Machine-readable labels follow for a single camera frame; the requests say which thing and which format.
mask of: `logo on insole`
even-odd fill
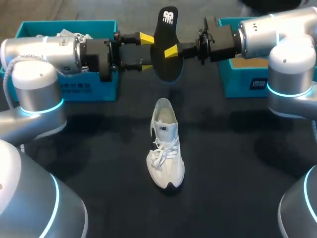
[[[168,24],[173,24],[174,13],[165,11],[163,14],[163,21]]]
[[[163,132],[168,132],[168,128],[166,126],[160,126],[159,130],[161,130]]]

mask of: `white cable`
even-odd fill
[[[317,127],[316,127],[316,122],[314,120],[312,121],[312,126],[313,126],[313,133],[314,133],[315,141],[317,143]]]

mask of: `shoelace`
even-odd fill
[[[158,138],[155,139],[153,144],[157,145],[157,149],[152,152],[151,163],[154,168],[161,171],[162,164],[166,159],[174,159],[177,156],[178,137],[171,143],[162,142]]]

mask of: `black cloth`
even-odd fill
[[[261,15],[296,9],[301,0],[239,0]]]
[[[179,121],[185,163],[176,196],[156,188],[146,165],[162,97]],[[226,99],[215,63],[185,61],[174,86],[151,69],[127,72],[116,102],[66,109],[65,130],[26,153],[83,199],[87,238],[282,238],[279,202],[316,163],[309,121],[273,115],[266,99]]]

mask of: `teal box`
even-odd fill
[[[231,25],[233,31],[238,29],[240,21],[248,18],[220,18],[219,26]],[[223,60],[218,63],[224,92],[227,98],[258,98],[267,96],[266,87],[252,85],[266,85],[267,67],[234,68],[232,60]]]
[[[34,37],[37,35],[56,36],[63,29],[73,33],[89,34],[92,38],[113,39],[117,31],[116,20],[96,21],[24,21],[21,23],[16,38]],[[5,71],[0,69],[0,75],[4,77]],[[89,101],[115,101],[119,75],[113,73],[112,82],[101,82],[99,73],[88,72],[72,77],[58,76],[62,95],[65,101],[89,102]],[[11,78],[9,79],[9,90],[15,101],[18,101]]]

